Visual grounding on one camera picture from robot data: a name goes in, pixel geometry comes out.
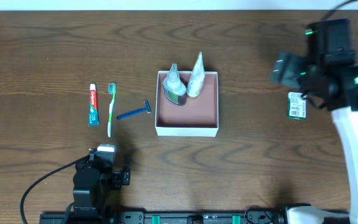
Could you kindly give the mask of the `white cream tube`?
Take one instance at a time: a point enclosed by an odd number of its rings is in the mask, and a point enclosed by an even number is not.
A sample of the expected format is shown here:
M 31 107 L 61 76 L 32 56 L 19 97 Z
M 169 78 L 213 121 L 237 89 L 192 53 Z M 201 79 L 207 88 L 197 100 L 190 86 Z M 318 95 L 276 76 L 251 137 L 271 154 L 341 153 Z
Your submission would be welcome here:
M 187 85 L 187 95 L 192 98 L 196 98 L 200 95 L 203 83 L 205 79 L 205 70 L 203 63 L 203 53 L 200 52 L 198 54 L 198 58 L 193 67 L 193 71 L 191 73 L 188 85 Z

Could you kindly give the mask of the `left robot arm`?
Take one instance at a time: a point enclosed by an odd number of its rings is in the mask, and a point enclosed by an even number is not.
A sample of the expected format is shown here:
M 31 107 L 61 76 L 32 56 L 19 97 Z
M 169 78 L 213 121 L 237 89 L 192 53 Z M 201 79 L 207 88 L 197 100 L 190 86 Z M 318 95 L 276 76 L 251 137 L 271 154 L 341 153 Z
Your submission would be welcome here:
M 106 200 L 112 190 L 120 190 L 131 181 L 131 166 L 125 163 L 114 170 L 114 152 L 91 149 L 87 159 L 77 162 L 73 177 L 75 215 L 85 219 L 104 217 Z

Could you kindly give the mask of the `red teal toothpaste tube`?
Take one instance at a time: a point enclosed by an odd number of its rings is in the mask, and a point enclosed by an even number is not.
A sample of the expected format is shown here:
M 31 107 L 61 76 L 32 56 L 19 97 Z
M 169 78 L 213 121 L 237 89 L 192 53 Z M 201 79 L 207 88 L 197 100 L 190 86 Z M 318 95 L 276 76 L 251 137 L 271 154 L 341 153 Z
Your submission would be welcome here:
M 89 126 L 99 126 L 98 92 L 96 85 L 89 85 Z

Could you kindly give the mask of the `green white toothbrush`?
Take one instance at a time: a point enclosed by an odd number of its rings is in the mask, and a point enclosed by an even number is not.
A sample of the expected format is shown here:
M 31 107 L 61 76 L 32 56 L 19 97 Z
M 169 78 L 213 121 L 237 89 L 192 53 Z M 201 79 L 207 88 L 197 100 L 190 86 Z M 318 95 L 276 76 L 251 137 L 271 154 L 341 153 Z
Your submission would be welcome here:
M 107 128 L 107 134 L 108 137 L 110 138 L 112 135 L 112 114 L 113 114 L 113 108 L 114 108 L 116 92 L 117 92 L 116 84 L 114 82 L 108 85 L 108 92 L 110 95 L 112 95 L 112 99 L 109 104 L 109 119 L 108 119 L 108 128 Z

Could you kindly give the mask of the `green soap packet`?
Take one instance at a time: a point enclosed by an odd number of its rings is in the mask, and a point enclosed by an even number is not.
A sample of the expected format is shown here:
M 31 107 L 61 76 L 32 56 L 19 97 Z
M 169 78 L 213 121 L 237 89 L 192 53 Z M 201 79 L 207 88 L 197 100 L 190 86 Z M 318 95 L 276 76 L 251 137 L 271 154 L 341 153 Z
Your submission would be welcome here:
M 287 118 L 303 120 L 307 118 L 307 104 L 301 93 L 289 92 L 287 95 Z

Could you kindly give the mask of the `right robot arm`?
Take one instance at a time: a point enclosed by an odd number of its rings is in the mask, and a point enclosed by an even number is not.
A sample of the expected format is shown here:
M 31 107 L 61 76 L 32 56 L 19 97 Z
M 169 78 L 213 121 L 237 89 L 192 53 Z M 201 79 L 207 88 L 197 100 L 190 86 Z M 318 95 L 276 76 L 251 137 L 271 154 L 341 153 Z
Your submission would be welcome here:
M 348 213 L 299 205 L 285 210 L 285 223 L 358 223 L 358 63 L 351 45 L 348 19 L 322 20 L 305 30 L 305 57 L 281 52 L 272 80 L 300 90 L 302 98 L 319 97 L 318 109 L 327 109 L 344 150 L 351 208 Z

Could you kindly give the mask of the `clear spray bottle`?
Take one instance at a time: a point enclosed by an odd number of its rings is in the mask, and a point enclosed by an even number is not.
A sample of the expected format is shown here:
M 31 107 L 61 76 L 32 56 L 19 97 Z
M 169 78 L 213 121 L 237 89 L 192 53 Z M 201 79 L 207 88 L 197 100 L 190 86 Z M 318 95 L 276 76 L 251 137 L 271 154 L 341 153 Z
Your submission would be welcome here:
M 163 90 L 171 103 L 178 106 L 183 106 L 186 103 L 186 86 L 180 79 L 176 63 L 172 64 L 168 75 L 163 80 Z

